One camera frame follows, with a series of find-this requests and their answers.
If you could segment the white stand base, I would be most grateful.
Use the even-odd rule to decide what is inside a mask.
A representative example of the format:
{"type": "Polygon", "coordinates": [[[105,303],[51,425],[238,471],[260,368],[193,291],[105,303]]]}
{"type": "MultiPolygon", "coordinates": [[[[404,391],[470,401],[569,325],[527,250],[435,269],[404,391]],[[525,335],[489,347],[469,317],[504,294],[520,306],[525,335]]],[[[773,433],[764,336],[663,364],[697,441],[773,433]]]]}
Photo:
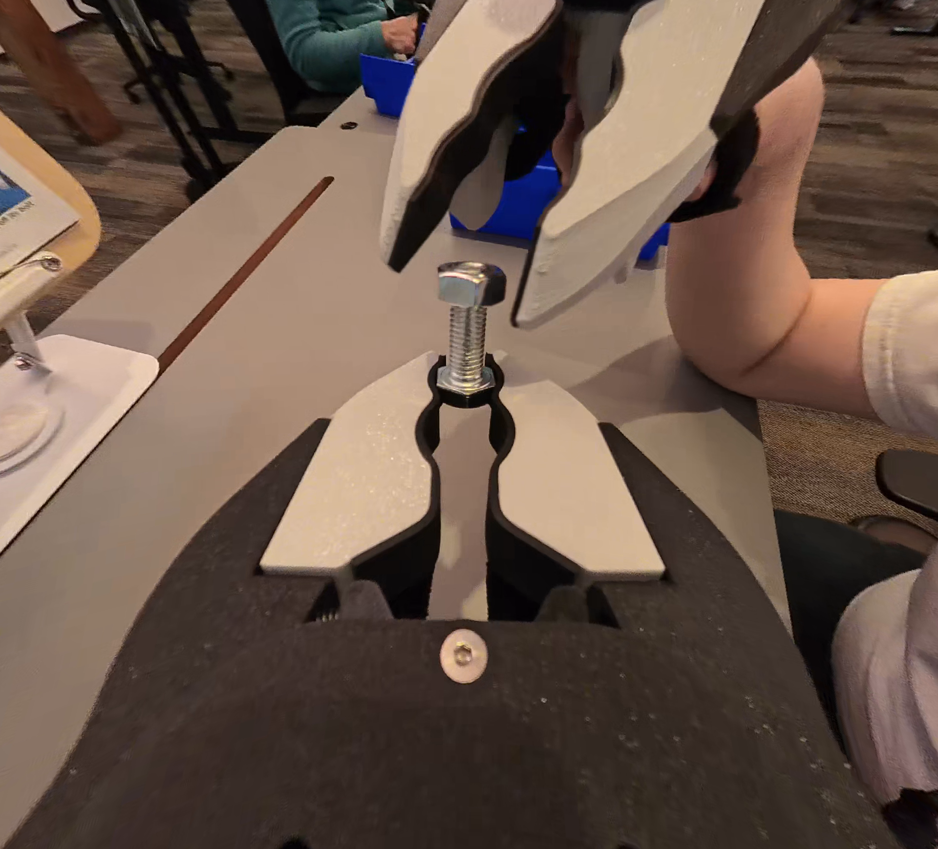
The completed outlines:
{"type": "Polygon", "coordinates": [[[6,329],[1,368],[1,550],[152,386],[158,361],[69,335],[38,338],[25,314],[6,329]]]}

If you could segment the printed instruction sheet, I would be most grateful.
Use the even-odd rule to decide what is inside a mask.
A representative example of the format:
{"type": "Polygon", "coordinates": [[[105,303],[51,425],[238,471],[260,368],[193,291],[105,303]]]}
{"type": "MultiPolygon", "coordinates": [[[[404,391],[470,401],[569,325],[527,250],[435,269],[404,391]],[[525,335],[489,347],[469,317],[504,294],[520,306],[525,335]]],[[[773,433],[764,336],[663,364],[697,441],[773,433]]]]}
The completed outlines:
{"type": "Polygon", "coordinates": [[[1,149],[1,272],[42,250],[79,221],[79,212],[1,149]]]}

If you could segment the blue plastic bin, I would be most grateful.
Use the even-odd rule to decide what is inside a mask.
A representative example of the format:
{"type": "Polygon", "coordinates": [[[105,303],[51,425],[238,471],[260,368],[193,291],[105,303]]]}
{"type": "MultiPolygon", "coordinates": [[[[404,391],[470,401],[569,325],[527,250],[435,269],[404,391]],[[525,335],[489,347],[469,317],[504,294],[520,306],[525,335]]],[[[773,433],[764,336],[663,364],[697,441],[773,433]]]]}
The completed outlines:
{"type": "Polygon", "coordinates": [[[547,151],[518,178],[506,177],[510,147],[525,128],[513,117],[496,130],[479,165],[458,186],[448,208],[450,226],[480,240],[528,246],[541,215],[560,191],[554,158],[547,151]]]}
{"type": "Polygon", "coordinates": [[[359,56],[361,84],[381,116],[399,118],[416,73],[414,58],[359,56]]]}

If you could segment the white page holder bar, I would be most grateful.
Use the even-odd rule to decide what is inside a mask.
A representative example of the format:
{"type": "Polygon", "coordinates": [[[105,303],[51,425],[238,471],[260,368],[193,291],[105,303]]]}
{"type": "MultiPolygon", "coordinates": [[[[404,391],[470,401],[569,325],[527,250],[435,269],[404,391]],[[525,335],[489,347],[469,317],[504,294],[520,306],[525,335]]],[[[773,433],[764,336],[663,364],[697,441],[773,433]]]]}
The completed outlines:
{"type": "Polygon", "coordinates": [[[62,259],[53,254],[40,254],[25,260],[1,278],[1,324],[17,316],[29,302],[44,292],[63,269],[62,259]]]}

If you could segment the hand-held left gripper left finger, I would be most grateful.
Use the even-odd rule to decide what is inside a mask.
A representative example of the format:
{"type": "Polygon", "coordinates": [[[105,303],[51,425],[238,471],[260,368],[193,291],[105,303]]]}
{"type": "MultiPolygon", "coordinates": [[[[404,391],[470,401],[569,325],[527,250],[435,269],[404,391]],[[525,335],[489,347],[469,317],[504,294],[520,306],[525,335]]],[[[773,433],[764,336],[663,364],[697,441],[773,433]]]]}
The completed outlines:
{"type": "Polygon", "coordinates": [[[263,573],[431,580],[441,530],[439,361],[426,352],[336,410],[264,551],[263,573]]]}

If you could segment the person's right forearm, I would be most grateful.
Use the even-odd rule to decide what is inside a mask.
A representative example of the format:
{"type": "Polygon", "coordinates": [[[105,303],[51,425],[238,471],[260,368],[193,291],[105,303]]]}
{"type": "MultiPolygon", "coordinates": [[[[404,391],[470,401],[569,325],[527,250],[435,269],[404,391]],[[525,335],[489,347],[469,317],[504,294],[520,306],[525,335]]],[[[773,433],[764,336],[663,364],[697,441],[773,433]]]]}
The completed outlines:
{"type": "Polygon", "coordinates": [[[671,230],[665,302],[676,345],[701,374],[744,396],[760,395],[757,372],[810,296],[793,226],[824,102],[809,58],[756,105],[759,143],[738,206],[671,230]]]}

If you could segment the person's right hand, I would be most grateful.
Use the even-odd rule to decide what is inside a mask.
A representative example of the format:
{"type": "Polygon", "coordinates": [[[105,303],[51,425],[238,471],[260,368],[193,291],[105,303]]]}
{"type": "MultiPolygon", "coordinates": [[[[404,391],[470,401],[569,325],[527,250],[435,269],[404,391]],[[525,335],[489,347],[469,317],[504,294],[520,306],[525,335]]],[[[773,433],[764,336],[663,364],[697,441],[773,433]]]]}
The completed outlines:
{"type": "Polygon", "coordinates": [[[583,135],[583,129],[584,123],[579,102],[575,95],[571,95],[566,105],[564,124],[552,145],[552,155],[561,190],[569,186],[578,144],[583,135]]]}

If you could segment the brown wooden post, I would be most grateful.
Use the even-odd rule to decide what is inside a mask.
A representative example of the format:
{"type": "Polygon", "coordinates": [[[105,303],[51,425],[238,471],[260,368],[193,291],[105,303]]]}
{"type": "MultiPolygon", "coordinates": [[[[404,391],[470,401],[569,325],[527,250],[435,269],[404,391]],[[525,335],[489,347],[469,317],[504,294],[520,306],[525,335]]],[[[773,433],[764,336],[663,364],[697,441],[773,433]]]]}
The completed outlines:
{"type": "Polygon", "coordinates": [[[121,135],[117,117],[31,0],[1,0],[1,43],[34,92],[78,142],[100,146],[121,135]]]}

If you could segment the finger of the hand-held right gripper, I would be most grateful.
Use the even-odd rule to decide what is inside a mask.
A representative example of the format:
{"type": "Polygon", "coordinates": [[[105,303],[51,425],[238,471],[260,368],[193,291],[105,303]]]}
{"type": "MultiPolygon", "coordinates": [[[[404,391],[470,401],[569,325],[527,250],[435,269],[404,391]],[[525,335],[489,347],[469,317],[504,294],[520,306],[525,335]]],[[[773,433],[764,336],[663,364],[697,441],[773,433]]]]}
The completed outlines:
{"type": "Polygon", "coordinates": [[[711,121],[765,2],[639,6],[620,41],[621,79],[603,116],[587,85],[598,44],[582,30],[577,99],[584,131],[569,185],[538,224],[515,327],[537,327],[606,280],[627,279],[713,156],[711,121]]]}
{"type": "Polygon", "coordinates": [[[403,271],[488,161],[528,81],[554,67],[560,0],[466,0],[418,64],[384,190],[380,254],[403,271]]]}

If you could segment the steel hex nut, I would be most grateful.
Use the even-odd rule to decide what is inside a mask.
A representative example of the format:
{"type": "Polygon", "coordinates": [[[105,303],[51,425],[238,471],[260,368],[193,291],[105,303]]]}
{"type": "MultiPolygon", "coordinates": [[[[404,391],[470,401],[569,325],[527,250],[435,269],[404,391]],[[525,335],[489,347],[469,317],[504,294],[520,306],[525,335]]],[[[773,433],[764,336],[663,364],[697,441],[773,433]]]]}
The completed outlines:
{"type": "Polygon", "coordinates": [[[448,262],[438,267],[437,275],[439,300],[458,308],[488,308],[507,294],[507,276],[492,264],[448,262]]]}

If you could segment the person's dark trousers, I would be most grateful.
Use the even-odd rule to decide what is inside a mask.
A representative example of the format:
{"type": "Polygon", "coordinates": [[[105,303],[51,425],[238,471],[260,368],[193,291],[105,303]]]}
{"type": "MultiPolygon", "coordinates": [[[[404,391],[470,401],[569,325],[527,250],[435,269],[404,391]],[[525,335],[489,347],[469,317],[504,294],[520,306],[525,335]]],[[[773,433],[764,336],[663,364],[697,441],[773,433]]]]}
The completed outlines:
{"type": "Polygon", "coordinates": [[[776,512],[793,640],[847,760],[904,847],[936,847],[936,539],[776,512]]]}

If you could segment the black metal stand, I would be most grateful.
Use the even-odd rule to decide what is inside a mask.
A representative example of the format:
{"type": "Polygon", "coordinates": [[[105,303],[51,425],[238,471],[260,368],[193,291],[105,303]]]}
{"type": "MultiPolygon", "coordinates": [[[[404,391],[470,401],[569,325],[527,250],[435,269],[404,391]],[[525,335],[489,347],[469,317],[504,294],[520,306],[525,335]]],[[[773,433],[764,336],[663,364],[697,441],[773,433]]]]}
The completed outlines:
{"type": "Polygon", "coordinates": [[[186,195],[195,202],[233,171],[237,162],[219,156],[217,142],[258,147],[263,132],[240,128],[231,110],[231,94],[214,73],[228,81],[234,74],[205,58],[190,24],[195,0],[66,0],[76,13],[108,27],[134,72],[125,84],[143,89],[175,140],[189,181],[186,195]]]}

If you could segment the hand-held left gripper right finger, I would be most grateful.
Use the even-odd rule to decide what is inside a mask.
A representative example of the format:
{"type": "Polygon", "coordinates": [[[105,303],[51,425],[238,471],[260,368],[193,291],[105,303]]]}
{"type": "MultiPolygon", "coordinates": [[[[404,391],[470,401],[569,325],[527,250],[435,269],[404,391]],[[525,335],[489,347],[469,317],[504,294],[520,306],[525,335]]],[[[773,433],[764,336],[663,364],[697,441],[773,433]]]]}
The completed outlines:
{"type": "Polygon", "coordinates": [[[490,574],[508,584],[658,581],[661,555],[593,413],[501,351],[490,365],[490,574]]]}

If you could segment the steel hex bolt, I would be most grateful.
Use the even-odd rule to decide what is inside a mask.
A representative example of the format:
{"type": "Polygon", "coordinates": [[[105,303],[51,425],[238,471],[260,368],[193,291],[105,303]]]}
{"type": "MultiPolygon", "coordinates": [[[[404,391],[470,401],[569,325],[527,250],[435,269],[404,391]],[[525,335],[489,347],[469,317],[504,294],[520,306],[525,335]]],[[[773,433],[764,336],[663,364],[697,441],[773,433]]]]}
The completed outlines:
{"type": "Polygon", "coordinates": [[[474,409],[489,403],[497,389],[495,369],[487,361],[487,309],[451,304],[448,351],[436,372],[436,388],[443,403],[474,409]]]}

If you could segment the black office chair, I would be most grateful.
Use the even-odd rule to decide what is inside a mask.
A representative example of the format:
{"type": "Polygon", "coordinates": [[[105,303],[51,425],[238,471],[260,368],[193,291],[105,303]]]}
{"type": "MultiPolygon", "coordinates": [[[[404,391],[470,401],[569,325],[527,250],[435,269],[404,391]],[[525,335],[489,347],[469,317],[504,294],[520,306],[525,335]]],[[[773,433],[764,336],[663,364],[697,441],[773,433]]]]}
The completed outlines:
{"type": "Polygon", "coordinates": [[[265,0],[226,2],[264,65],[286,125],[317,126],[341,106],[344,95],[313,91],[294,71],[282,49],[265,0]]]}

